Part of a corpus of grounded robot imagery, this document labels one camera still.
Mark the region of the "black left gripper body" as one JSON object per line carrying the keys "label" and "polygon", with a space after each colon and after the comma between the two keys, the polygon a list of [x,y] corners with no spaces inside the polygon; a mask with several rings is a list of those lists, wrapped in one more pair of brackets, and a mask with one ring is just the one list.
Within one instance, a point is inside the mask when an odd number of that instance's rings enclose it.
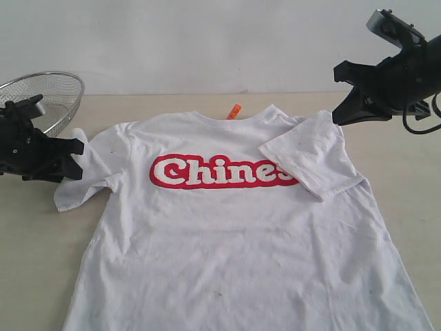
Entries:
{"label": "black left gripper body", "polygon": [[1,114],[1,174],[24,181],[58,181],[59,140],[42,133],[20,115]]}

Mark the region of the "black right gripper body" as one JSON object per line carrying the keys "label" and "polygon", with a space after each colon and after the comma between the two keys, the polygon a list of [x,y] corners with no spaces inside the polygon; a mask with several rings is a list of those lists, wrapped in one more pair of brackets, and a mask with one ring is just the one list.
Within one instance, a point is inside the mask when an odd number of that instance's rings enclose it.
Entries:
{"label": "black right gripper body", "polygon": [[396,116],[406,105],[439,91],[440,45],[413,46],[373,67],[371,110],[377,116]]}

